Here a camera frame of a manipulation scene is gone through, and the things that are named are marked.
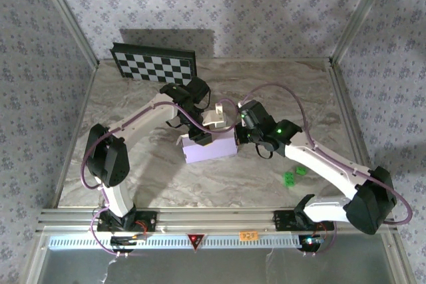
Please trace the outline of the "red triangle sticker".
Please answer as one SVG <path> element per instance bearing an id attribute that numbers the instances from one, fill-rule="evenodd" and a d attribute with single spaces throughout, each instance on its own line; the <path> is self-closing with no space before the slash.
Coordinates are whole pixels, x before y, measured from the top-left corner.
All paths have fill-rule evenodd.
<path id="1" fill-rule="evenodd" d="M 203 233 L 189 233 L 187 237 L 192 249 L 196 252 L 202 245 L 205 235 Z"/>

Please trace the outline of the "aluminium cross rail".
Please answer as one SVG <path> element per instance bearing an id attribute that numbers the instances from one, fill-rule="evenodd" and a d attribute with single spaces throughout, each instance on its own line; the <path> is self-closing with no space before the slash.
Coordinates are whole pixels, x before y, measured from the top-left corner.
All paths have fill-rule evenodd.
<path id="1" fill-rule="evenodd" d="M 59 208 L 41 212 L 36 232 L 84 233 L 89 231 L 95 208 Z M 274 212 L 286 208 L 149 208 L 156 212 L 155 234 L 231 234 L 241 231 L 274 233 Z"/>

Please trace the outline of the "aluminium frame post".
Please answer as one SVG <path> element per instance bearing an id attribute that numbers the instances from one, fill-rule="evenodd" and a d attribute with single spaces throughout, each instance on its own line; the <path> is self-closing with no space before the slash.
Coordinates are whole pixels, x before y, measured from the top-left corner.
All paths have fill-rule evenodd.
<path id="1" fill-rule="evenodd" d="M 73 15 L 73 12 L 71 11 L 71 8 L 67 4 L 66 0 L 52 0 L 52 2 L 59 12 L 59 15 L 61 16 L 71 36 L 76 41 L 77 46 L 82 52 L 83 56 L 86 58 L 92 68 L 96 68 L 99 64 L 96 55 L 91 49 L 89 42 L 87 41 L 82 29 L 79 27 L 77 19 Z"/>
<path id="2" fill-rule="evenodd" d="M 367 16 L 373 7 L 376 0 L 359 0 L 355 7 L 354 12 L 351 14 L 348 24 L 343 30 L 339 41 L 337 42 L 336 48 L 330 57 L 331 66 L 338 65 L 342 58 L 344 58 L 347 50 L 351 46 L 354 38 L 361 29 L 363 23 L 367 19 Z"/>

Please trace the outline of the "wide aluminium side rail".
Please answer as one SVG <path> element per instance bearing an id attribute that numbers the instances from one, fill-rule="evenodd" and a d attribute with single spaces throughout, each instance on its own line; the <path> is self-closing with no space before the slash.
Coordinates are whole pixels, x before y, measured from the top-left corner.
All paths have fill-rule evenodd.
<path id="1" fill-rule="evenodd" d="M 338 66 L 334 67 L 329 59 L 325 60 L 325 69 L 329 77 L 331 91 L 333 92 L 334 104 L 337 107 L 341 121 L 341 134 L 335 134 L 335 146 L 330 146 L 336 154 L 348 160 L 351 170 L 363 167 L 372 170 L 376 165 L 371 164 L 367 147 L 363 141 L 361 129 L 357 121 L 355 110 L 344 83 Z"/>

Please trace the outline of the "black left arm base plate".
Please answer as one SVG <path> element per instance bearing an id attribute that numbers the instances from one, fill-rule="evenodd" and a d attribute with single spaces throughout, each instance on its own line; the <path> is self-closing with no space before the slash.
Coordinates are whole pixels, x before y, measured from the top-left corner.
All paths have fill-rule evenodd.
<path id="1" fill-rule="evenodd" d="M 118 217 L 111 211 L 106 211 L 100 214 L 97 222 L 97 231 L 127 231 L 139 232 L 146 230 L 153 232 L 156 229 L 157 212 L 131 210 L 124 217 Z"/>

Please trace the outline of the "thin aluminium side rail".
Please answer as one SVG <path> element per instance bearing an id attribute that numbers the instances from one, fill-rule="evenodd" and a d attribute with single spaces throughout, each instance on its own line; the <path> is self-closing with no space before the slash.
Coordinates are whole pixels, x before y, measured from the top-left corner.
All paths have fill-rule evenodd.
<path id="1" fill-rule="evenodd" d="M 83 99 L 83 104 L 81 106 L 81 109 L 79 111 L 79 116 L 77 118 L 77 124 L 75 126 L 74 131 L 73 131 L 73 135 L 72 135 L 72 138 L 71 138 L 71 144 L 69 146 L 69 149 L 67 151 L 67 155 L 65 157 L 65 162 L 63 164 L 61 174 L 59 176 L 59 181 L 58 181 L 57 187 L 55 189 L 53 200 L 52 200 L 51 204 L 49 205 L 50 208 L 53 208 L 53 209 L 57 208 L 59 200 L 61 198 L 61 193 L 63 191 L 65 179 L 67 177 L 67 173 L 69 171 L 69 166 L 71 164 L 73 152 L 75 150 L 75 145 L 76 145 L 77 140 L 78 140 L 79 130 L 80 130 L 81 124 L 83 122 L 85 111 L 87 109 L 87 103 L 89 101 L 89 97 L 90 97 L 90 94 L 91 94 L 91 90 L 92 90 L 93 83 L 94 83 L 98 69 L 99 69 L 99 66 L 96 65 L 94 67 L 93 71 L 92 71 L 92 74 L 91 74 L 91 77 L 90 77 L 90 80 L 89 80 L 89 84 L 87 86 L 85 96 L 84 96 L 84 99 Z"/>

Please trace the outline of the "black left controller board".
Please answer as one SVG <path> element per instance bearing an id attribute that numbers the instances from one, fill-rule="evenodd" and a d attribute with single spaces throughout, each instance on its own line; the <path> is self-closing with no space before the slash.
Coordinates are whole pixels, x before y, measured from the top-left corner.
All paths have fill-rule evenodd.
<path id="1" fill-rule="evenodd" d="M 112 236 L 110 246 L 115 254 L 130 254 L 135 250 L 138 243 L 145 243 L 146 238 L 141 235 L 133 236 Z"/>

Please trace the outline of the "white and purple paper box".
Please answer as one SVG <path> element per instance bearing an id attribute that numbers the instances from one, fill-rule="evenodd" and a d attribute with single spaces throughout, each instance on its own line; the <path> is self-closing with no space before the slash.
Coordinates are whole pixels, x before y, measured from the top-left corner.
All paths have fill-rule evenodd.
<path id="1" fill-rule="evenodd" d="M 232 156 L 238 151 L 234 129 L 222 134 L 213 134 L 212 142 L 206 146 L 191 141 L 187 134 L 181 135 L 177 144 L 182 146 L 187 164 Z"/>

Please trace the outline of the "black right controller board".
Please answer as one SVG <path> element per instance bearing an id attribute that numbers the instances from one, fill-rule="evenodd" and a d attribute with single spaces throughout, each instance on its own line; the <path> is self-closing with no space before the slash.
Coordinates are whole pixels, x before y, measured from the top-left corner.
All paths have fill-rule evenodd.
<path id="1" fill-rule="evenodd" d="M 298 250 L 302 253 L 316 253 L 324 242 L 324 238 L 320 235 L 300 235 L 299 242 L 301 247 Z"/>

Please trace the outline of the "black controller board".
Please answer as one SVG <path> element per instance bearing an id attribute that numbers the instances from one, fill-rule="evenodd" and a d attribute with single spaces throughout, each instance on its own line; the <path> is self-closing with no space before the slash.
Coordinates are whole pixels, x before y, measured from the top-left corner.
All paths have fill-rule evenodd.
<path id="1" fill-rule="evenodd" d="M 112 236 L 110 246 L 115 254 L 130 254 L 135 250 L 138 243 L 145 243 L 146 238 L 141 235 L 133 236 Z"/>
<path id="2" fill-rule="evenodd" d="M 298 250 L 302 253 L 316 253 L 324 242 L 324 238 L 320 235 L 300 235 L 299 242 L 301 247 Z"/>

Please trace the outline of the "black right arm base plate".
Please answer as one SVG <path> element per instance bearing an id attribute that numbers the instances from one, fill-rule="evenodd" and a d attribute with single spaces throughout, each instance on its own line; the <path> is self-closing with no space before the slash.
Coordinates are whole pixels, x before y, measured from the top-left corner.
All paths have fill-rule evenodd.
<path id="1" fill-rule="evenodd" d="M 333 231 L 331 221 L 313 222 L 305 213 L 294 210 L 276 210 L 272 219 L 276 231 Z"/>

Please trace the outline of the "black and white checkerboard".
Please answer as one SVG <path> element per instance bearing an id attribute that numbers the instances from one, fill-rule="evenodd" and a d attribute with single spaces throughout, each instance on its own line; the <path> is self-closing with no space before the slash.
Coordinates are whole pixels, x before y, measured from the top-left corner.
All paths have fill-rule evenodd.
<path id="1" fill-rule="evenodd" d="M 187 85 L 197 76 L 194 51 L 114 43 L 110 52 L 124 78 Z"/>

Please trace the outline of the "grey metal panel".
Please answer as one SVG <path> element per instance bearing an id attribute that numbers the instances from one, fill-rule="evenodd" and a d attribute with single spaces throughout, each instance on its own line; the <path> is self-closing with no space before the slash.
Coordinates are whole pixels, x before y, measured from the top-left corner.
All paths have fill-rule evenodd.
<path id="1" fill-rule="evenodd" d="M 342 231 L 324 253 L 295 248 L 49 249 L 42 235 L 20 284 L 417 284 L 395 236 Z"/>

